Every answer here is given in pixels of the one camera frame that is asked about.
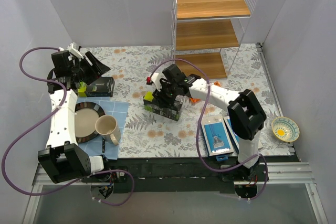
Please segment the black green razor box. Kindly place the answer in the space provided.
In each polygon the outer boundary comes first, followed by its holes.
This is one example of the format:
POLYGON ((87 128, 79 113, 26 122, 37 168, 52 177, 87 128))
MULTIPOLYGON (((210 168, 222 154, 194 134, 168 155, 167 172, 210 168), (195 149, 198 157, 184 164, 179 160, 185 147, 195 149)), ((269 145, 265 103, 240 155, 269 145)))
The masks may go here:
POLYGON ((143 96, 143 102, 144 109, 149 112, 175 121, 178 121, 180 119, 183 105, 181 101, 174 101, 174 104, 171 107, 160 107, 158 101, 153 96, 153 92, 148 91, 143 96))
POLYGON ((115 80, 113 77, 100 77, 91 84, 80 82, 78 97, 113 97, 115 80))

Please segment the orange BIC razor pack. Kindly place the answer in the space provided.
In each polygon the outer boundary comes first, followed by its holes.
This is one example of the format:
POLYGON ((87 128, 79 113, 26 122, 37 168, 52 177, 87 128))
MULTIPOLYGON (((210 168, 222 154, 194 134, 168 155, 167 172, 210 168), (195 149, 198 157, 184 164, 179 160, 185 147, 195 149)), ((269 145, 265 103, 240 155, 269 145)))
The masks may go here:
MULTIPOLYGON (((222 86, 221 83, 218 81, 214 82, 213 85, 218 86, 218 87, 222 86)), ((201 101, 201 99, 196 99, 196 98, 189 98, 189 100, 191 104, 197 104, 201 101)))

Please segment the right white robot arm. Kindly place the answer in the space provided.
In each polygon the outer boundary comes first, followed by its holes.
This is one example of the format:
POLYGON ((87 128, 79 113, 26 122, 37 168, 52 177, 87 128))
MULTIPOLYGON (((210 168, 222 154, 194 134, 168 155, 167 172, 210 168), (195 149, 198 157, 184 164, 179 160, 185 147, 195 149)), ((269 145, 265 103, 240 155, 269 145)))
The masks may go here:
POLYGON ((200 99, 205 104, 210 103, 226 111, 232 130, 239 138, 239 153, 235 166, 216 169, 215 172, 236 170, 238 176, 246 181, 257 174, 259 136, 267 116, 251 90, 227 90, 196 74, 186 76, 176 64, 168 66, 161 73, 151 73, 146 83, 155 86, 153 96, 162 108, 172 108, 176 97, 181 95, 200 99))

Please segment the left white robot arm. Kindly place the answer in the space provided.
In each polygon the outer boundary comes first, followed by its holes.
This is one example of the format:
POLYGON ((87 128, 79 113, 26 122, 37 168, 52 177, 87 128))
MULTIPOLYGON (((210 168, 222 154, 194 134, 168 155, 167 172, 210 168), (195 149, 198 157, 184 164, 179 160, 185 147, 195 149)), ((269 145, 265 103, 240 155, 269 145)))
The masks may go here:
POLYGON ((112 170, 102 155, 89 156, 75 136, 77 89, 81 82, 91 84, 110 68, 90 51, 76 56, 71 49, 51 55, 54 68, 47 77, 51 101, 50 133, 45 149, 38 152, 38 161, 55 184, 93 174, 100 182, 111 178, 112 170))

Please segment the dark rimmed ceramic plate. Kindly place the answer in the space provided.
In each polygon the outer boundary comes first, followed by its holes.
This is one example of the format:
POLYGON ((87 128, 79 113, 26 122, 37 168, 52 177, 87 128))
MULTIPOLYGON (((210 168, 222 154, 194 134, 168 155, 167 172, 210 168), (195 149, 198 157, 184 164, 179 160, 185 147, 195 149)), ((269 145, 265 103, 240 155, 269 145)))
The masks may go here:
POLYGON ((95 128, 99 117, 105 115, 104 109, 94 102, 80 102, 75 106, 75 137, 78 144, 86 143, 98 136, 95 128))

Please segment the beige ceramic mug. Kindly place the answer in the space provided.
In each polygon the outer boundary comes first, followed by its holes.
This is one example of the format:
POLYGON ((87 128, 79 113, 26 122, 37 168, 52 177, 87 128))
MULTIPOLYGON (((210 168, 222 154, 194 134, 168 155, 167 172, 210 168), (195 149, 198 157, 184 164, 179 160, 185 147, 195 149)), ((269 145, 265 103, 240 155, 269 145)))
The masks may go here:
POLYGON ((103 115, 95 123, 95 129, 103 139, 115 146, 118 146, 121 140, 121 131, 115 117, 103 115))

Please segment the floral table mat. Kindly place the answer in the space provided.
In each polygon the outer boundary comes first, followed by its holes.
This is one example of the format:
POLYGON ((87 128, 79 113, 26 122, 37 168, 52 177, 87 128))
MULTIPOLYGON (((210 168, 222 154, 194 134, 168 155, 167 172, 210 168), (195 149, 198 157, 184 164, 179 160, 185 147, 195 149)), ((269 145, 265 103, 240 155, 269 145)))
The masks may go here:
MULTIPOLYGON (((206 154, 201 137, 196 136, 200 114, 205 116, 225 111, 203 102, 191 104, 182 97, 181 118, 173 121, 144 109, 143 96, 153 90, 146 78, 162 62, 171 63, 170 46, 91 47, 101 62, 110 67, 108 76, 115 80, 115 101, 129 103, 128 115, 122 134, 120 158, 137 157, 195 157, 198 152, 206 154)), ((226 49, 228 60, 234 64, 227 79, 221 79, 223 88, 235 91, 252 90, 267 115, 267 121, 259 141, 265 156, 293 156, 292 144, 277 139, 271 129, 272 121, 280 115, 273 88, 270 86, 264 63, 255 44, 244 44, 240 51, 226 49)))

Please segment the blue Harry's razor box left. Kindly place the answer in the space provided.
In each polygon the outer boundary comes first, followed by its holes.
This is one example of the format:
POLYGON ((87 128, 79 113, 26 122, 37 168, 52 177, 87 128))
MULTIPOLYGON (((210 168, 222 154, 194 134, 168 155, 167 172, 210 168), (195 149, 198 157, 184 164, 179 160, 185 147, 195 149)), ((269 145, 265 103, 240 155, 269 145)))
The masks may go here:
POLYGON ((201 126, 209 156, 234 152, 224 119, 220 114, 203 117, 201 126))

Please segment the blue harry's razor box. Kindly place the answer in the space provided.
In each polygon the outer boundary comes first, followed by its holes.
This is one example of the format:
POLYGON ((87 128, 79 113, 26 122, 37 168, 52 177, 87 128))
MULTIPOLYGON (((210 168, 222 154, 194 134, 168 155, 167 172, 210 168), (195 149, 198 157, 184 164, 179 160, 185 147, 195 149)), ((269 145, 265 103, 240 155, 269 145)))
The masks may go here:
POLYGON ((220 114, 203 117, 201 126, 209 156, 234 152, 224 119, 220 114))
POLYGON ((236 133, 232 129, 232 125, 231 125, 229 116, 224 117, 224 122, 226 124, 226 128, 228 130, 228 133, 230 134, 230 140, 231 140, 231 143, 234 146, 235 152, 237 154, 239 154, 239 137, 236 135, 236 133))

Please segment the dark knife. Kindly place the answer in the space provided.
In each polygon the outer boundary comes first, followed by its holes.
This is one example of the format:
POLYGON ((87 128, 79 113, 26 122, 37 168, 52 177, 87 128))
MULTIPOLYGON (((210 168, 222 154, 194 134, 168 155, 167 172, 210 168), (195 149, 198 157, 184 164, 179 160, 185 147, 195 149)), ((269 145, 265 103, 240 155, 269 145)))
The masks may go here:
POLYGON ((105 139, 102 140, 102 153, 105 153, 106 151, 106 141, 105 139))

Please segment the blue checked cloth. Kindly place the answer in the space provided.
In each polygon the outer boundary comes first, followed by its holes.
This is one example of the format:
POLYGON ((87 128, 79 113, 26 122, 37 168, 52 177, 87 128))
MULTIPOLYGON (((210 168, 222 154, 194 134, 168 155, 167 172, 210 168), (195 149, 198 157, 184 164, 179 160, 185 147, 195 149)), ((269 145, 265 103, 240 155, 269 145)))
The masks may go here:
MULTIPOLYGON (((78 98, 77 103, 80 102, 93 102, 100 105, 105 114, 113 116, 119 126, 121 134, 123 134, 125 121, 128 115, 129 103, 115 101, 111 97, 88 97, 88 98, 78 98)), ((121 148, 122 138, 119 141, 119 145, 115 146, 113 143, 105 143, 105 152, 102 152, 102 137, 98 135, 93 140, 86 143, 79 144, 79 147, 84 150, 89 156, 97 156, 100 154, 105 155, 107 159, 117 160, 121 157, 119 154, 121 148)))

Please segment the blue Harry's razor box right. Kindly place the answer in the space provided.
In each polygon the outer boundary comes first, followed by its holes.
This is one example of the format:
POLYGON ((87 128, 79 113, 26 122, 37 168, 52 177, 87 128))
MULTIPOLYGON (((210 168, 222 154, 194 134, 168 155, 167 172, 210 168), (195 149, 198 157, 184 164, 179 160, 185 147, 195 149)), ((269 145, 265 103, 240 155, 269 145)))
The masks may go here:
POLYGON ((228 133, 230 134, 230 140, 231 140, 231 143, 234 146, 235 152, 237 154, 239 154, 239 137, 236 135, 236 133, 232 129, 232 125, 231 125, 229 116, 224 117, 224 122, 226 124, 226 128, 228 130, 228 133))

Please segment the yellow patterned bowl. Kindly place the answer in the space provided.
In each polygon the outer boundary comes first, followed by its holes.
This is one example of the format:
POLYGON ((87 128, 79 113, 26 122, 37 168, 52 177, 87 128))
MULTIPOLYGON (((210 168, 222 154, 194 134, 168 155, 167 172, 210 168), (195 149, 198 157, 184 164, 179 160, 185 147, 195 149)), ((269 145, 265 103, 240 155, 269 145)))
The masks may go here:
POLYGON ((280 116, 272 121, 271 129, 276 138, 292 143, 300 136, 299 126, 290 118, 280 116))

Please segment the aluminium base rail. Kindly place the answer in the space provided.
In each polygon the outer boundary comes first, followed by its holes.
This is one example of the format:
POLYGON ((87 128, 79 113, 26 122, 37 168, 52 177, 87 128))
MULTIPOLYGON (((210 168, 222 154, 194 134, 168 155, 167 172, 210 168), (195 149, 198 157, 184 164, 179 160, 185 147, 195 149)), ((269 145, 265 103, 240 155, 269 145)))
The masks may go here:
POLYGON ((245 182, 252 180, 251 187, 257 183, 267 184, 305 184, 310 193, 313 210, 319 223, 326 223, 327 218, 314 183, 312 170, 307 162, 300 162, 296 157, 260 158, 250 169, 237 165, 237 159, 231 157, 218 162, 213 158, 200 161, 192 158, 120 158, 104 161, 106 174, 91 173, 92 167, 84 163, 75 168, 67 161, 56 165, 47 163, 46 167, 38 165, 34 177, 37 184, 94 184, 102 185, 113 182, 119 187, 117 193, 128 193, 131 180, 121 172, 129 172, 135 181, 136 192, 168 192, 168 191, 220 191, 233 193, 239 186, 239 193, 247 192, 245 182))

